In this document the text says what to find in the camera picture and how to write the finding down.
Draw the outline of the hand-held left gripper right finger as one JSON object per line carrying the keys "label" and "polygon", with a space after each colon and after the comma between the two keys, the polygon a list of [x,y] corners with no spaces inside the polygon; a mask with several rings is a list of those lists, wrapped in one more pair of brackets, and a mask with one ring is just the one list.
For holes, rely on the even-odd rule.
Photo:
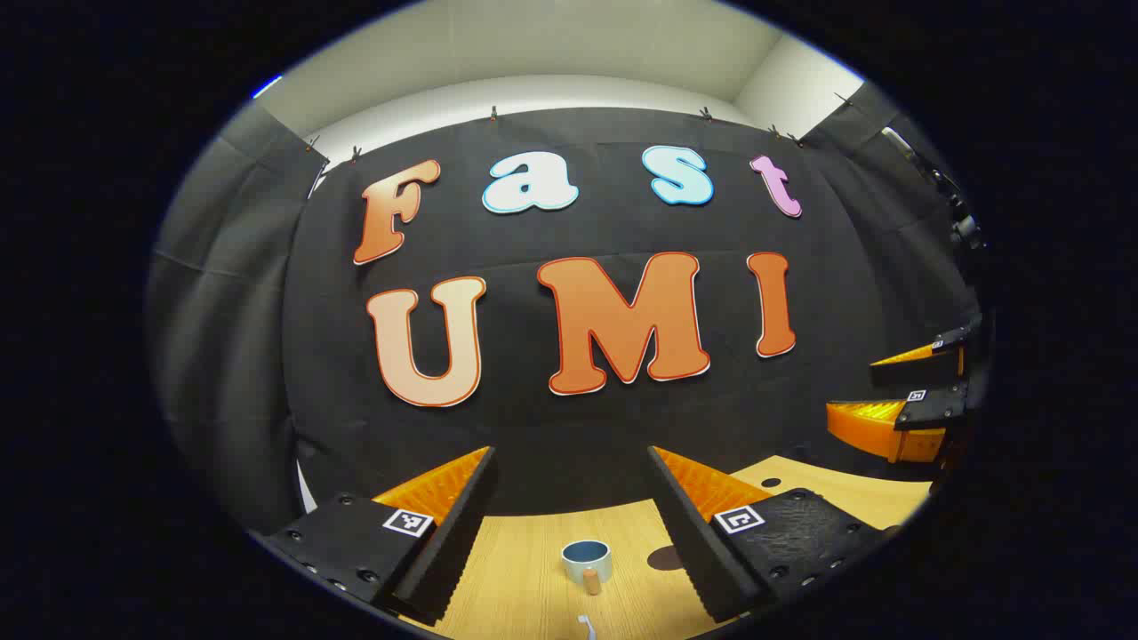
{"label": "hand-held left gripper right finger", "polygon": [[716,622],[762,614],[828,586],[899,523],[899,484],[772,456],[735,473],[648,450],[653,499]]}

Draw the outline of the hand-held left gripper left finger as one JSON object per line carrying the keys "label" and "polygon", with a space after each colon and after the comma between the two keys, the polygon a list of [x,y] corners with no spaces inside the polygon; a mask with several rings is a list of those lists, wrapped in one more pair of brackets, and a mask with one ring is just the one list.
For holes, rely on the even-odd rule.
{"label": "hand-held left gripper left finger", "polygon": [[436,623],[486,516],[495,453],[479,448],[376,497],[338,493],[261,541],[366,606]]}

